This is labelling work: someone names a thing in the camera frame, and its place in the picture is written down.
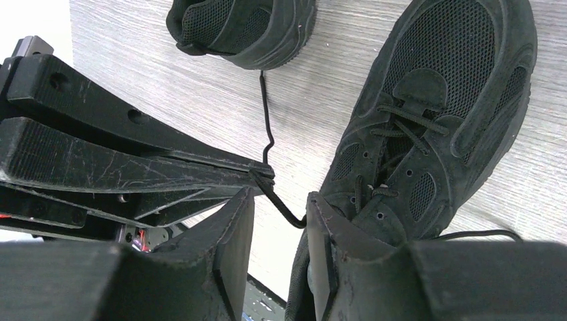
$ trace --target screw hole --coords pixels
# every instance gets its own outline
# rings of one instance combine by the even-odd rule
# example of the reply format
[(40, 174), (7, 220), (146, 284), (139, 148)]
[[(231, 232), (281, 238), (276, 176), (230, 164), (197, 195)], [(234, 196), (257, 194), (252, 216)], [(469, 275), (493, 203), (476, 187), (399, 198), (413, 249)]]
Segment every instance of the screw hole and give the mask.
[(128, 119), (137, 125), (145, 125), (150, 121), (150, 116), (139, 110), (131, 109), (128, 112)]
[(69, 78), (60, 72), (51, 74), (49, 77), (49, 85), (58, 92), (65, 92), (71, 88)]
[(121, 203), (127, 203), (130, 201), (130, 194), (118, 194), (118, 201)]

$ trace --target black shoelace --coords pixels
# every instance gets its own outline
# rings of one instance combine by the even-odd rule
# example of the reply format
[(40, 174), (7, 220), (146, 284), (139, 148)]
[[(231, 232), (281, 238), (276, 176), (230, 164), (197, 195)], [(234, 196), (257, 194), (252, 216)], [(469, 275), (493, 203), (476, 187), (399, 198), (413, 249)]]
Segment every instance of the black shoelace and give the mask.
[[(264, 71), (260, 71), (260, 88), (262, 93), (262, 103), (264, 109), (264, 120), (265, 120), (265, 127), (266, 133), (269, 139), (269, 144), (264, 148), (262, 153), (262, 162), (264, 164), (268, 164), (268, 157), (267, 154), (269, 150), (274, 146), (275, 140), (273, 139), (273, 134), (271, 133), (271, 127), (269, 124), (269, 110), (267, 105), (267, 90), (264, 78)], [(415, 124), (419, 124), (426, 129), (433, 130), (434, 132), (438, 132), (442, 135), (447, 135), (449, 130), (443, 126), (440, 126), (434, 123), (432, 120), (428, 118), (417, 116), (401, 108), (397, 108), (394, 106), (389, 105), (380, 105), (378, 110), (390, 112), (391, 114), (398, 116), (399, 118), (403, 118), (409, 120)], [(394, 120), (393, 124), (399, 128), (398, 130), (389, 130), (389, 129), (381, 129), (376, 128), (371, 131), (372, 134), (378, 136), (385, 136), (385, 137), (408, 137), (411, 139), (412, 143), (425, 155), (429, 154), (429, 149), (423, 141), (407, 126), (405, 126), (400, 120)], [(403, 154), (392, 157), (386, 163), (382, 165), (382, 169), (380, 171), (385, 171), (389, 167), (397, 164), (397, 162), (401, 161), (403, 158)], [(272, 185), (266, 183), (265, 179), (255, 170), (249, 171), (250, 176), (254, 179), (260, 190), (264, 193), (264, 195), (273, 203), (275, 208), (285, 217), (285, 219), (294, 227), (298, 229), (304, 229), (307, 226), (307, 216), (303, 216), (301, 220), (299, 220), (291, 211), (290, 209), (284, 204), (284, 202), (280, 199), (280, 197), (273, 191)], [(356, 178), (356, 184), (354, 187), (354, 204), (356, 207), (356, 212), (359, 213), (362, 211), (362, 176), (358, 175)], [(381, 185), (379, 187), (375, 187), (372, 190), (372, 197), (377, 195), (382, 195), (384, 197), (397, 197), (397, 191), (393, 191), (389, 187), (385, 185)], [(513, 239), (514, 241), (523, 241), (522, 238), (513, 231), (508, 231), (505, 229), (494, 229), (490, 231), (462, 231), (456, 233), (450, 233), (435, 237), (434, 239), (438, 240), (449, 240), (449, 239), (458, 239), (462, 237), (486, 237), (486, 236), (507, 236)]]

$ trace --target sneaker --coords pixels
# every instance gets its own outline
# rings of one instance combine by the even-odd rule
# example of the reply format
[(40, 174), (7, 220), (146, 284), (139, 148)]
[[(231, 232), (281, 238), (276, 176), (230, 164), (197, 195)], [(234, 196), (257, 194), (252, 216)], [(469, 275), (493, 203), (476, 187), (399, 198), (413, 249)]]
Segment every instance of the sneaker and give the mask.
[[(528, 0), (413, 1), (372, 65), (320, 194), (389, 245), (437, 238), (514, 142), (537, 44)], [(304, 234), (286, 320), (314, 318), (308, 263)]]
[(177, 47), (270, 70), (297, 56), (315, 24), (315, 0), (174, 0), (166, 19)]

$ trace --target light wood surface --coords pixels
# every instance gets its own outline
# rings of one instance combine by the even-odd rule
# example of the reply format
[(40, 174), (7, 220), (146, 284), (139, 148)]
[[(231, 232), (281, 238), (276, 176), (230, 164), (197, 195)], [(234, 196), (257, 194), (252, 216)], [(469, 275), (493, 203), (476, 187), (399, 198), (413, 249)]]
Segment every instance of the light wood surface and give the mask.
[[(371, 63), (409, 0), (319, 0), (300, 55), (266, 73), (275, 191), (301, 217), (319, 189)], [(75, 68), (152, 116), (213, 146), (261, 159), (259, 72), (189, 57), (165, 27), (171, 0), (71, 0)], [(532, 0), (539, 59), (511, 151), (447, 231), (500, 222), (527, 239), (567, 243), (567, 3)], [(300, 231), (257, 198), (249, 272), (287, 298)]]

